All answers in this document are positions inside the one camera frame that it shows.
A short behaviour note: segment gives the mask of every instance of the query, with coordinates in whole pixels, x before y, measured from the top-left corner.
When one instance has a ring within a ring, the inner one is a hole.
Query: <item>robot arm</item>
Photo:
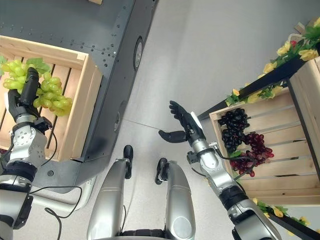
[[[16,125],[10,159],[0,175],[0,240],[12,240],[13,230],[26,224],[33,201],[29,195],[32,182],[46,161],[45,131],[52,124],[33,107],[38,85],[38,72],[30,67],[21,95],[16,89],[8,92],[8,110]]]
[[[234,224],[235,240],[281,240],[277,229],[265,217],[256,204],[241,190],[237,182],[223,168],[222,159],[209,147],[200,122],[195,114],[188,113],[174,101],[170,101],[171,113],[179,120],[184,131],[164,132],[160,136],[170,143],[188,141],[193,156],[200,162],[202,172],[213,192],[221,200]]]

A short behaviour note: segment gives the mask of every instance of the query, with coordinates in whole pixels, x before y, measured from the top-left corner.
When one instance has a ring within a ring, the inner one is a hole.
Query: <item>artificial green grapes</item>
[[[10,90],[17,89],[19,94],[22,93],[26,83],[28,68],[36,68],[34,64],[25,64],[17,59],[4,63],[0,67],[4,72],[9,72],[10,76],[10,78],[4,79],[3,86]],[[43,107],[49,109],[58,117],[68,115],[71,111],[73,100],[62,95],[63,89],[60,78],[52,77],[50,72],[45,72],[43,78],[40,88],[36,91],[37,98],[33,101],[33,106],[35,108]]]

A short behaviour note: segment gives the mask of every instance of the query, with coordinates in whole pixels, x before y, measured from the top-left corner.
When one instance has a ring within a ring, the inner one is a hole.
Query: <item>gray floor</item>
[[[181,129],[170,115],[169,100],[200,114],[232,88],[252,82],[265,63],[276,57],[276,50],[294,32],[293,26],[298,21],[307,23],[319,15],[319,9],[316,0],[159,1],[112,156],[113,160],[121,156],[126,144],[134,148],[132,178],[125,183],[125,230],[163,228],[167,186],[156,185],[154,176],[159,158],[167,157],[179,163],[189,180],[196,239],[233,239],[225,209],[208,183],[187,164],[188,144],[166,143],[157,132]],[[202,124],[208,140],[214,140],[211,123]],[[98,176],[87,206],[62,220],[62,240],[86,239],[97,191],[109,167]],[[292,212],[297,217],[305,213],[312,222],[320,209],[299,207]],[[42,206],[33,205],[26,226],[14,232],[14,239],[55,240],[57,233],[56,219]],[[281,234],[283,239],[298,239],[285,230]]]

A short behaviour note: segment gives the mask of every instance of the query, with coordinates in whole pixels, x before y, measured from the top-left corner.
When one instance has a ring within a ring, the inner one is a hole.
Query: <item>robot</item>
[[[21,95],[16,90],[8,92],[8,109],[16,125],[12,129],[10,160],[0,175],[0,240],[12,240],[13,230],[25,225],[33,201],[32,182],[37,169],[46,162],[45,131],[52,124],[33,107],[38,85],[39,75],[30,67]],[[208,145],[195,114],[174,101],[170,101],[169,108],[184,130],[160,130],[159,135],[169,143],[188,141],[193,151],[188,152],[187,159],[190,164],[200,163],[203,175],[234,224],[234,239],[281,240],[276,228],[224,169],[219,149]],[[127,145],[123,157],[111,166],[95,201],[87,239],[194,240],[196,224],[188,180],[176,162],[165,158],[159,160],[155,176],[156,184],[167,182],[168,185],[164,229],[122,232],[124,181],[131,177],[133,155],[133,148]]]

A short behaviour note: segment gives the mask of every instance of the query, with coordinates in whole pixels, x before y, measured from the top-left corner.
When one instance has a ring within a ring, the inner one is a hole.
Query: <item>artificial flower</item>
[[[307,220],[307,218],[306,218],[305,216],[300,217],[300,221],[305,222],[305,225],[306,225],[306,226],[309,226],[309,225],[310,225],[310,222]]]
[[[262,78],[264,75],[266,75],[266,74],[265,73],[260,74],[257,79]]]
[[[265,66],[264,66],[264,69],[263,69],[263,73],[264,74],[267,74],[269,72],[271,72],[273,69],[275,69],[277,66],[277,62],[275,61],[274,63],[267,63]]]
[[[320,27],[320,17],[314,22],[313,27],[314,28]]]
[[[306,49],[299,51],[300,58],[303,61],[309,61],[311,59],[314,59],[316,57],[319,57],[318,51],[314,49]]]
[[[284,217],[284,213],[282,211],[280,211],[278,208],[276,208],[275,206],[272,206],[274,215],[276,215],[278,218],[283,218]]]
[[[237,89],[232,89],[232,94],[236,95],[236,96],[239,96],[239,91]]]
[[[282,91],[282,86],[275,86],[274,88],[272,88],[271,93],[272,93],[272,99],[275,97],[275,95],[277,95],[278,93],[281,93]]]
[[[258,199],[256,198],[256,197],[254,197],[253,199],[252,199],[252,201],[257,205],[258,204]]]
[[[289,49],[290,49],[290,42],[289,41],[286,41],[285,43],[284,43],[284,45],[282,46],[282,47],[280,47],[277,51],[276,51],[276,53],[279,55],[279,56],[282,56],[282,55],[284,55],[284,54],[286,54],[288,51],[289,51]]]
[[[290,41],[290,44],[292,45],[292,47],[295,47],[295,46],[296,46],[296,44],[297,44],[297,41],[292,40],[292,41]]]
[[[247,102],[249,103],[249,104],[253,104],[253,103],[255,103],[258,99],[259,99],[259,94],[261,93],[262,91],[258,91],[258,92],[256,92],[256,93],[253,93],[253,94],[251,94],[250,96],[248,96],[248,99],[247,99]]]

